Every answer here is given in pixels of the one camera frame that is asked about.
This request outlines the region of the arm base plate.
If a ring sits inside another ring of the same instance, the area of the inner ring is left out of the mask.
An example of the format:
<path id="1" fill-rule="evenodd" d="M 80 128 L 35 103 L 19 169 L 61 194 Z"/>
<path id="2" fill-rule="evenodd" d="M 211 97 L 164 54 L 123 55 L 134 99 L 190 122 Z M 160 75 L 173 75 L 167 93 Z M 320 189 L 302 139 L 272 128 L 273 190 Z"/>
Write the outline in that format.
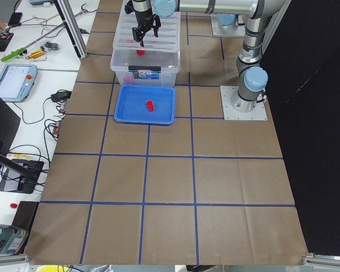
<path id="1" fill-rule="evenodd" d="M 211 28 L 214 37 L 243 38 L 245 36 L 245 22 L 241 15 L 213 14 Z"/>
<path id="2" fill-rule="evenodd" d="M 238 94 L 238 86 L 220 86 L 223 118 L 225 121 L 267 121 L 262 95 L 254 101 L 245 101 Z"/>

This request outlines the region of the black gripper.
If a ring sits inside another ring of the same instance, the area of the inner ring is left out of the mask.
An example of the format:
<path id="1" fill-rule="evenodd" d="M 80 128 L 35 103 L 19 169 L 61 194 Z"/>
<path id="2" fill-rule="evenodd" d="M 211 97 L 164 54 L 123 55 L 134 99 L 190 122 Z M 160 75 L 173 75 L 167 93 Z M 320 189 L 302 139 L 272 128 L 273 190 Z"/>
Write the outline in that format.
<path id="1" fill-rule="evenodd" d="M 158 30 L 161 27 L 160 17 L 152 12 L 150 0 L 133 0 L 128 1 L 125 5 L 125 13 L 135 13 L 138 23 L 137 27 L 132 28 L 133 39 L 144 47 L 143 38 L 144 31 L 154 30 L 154 36 L 158 37 Z"/>

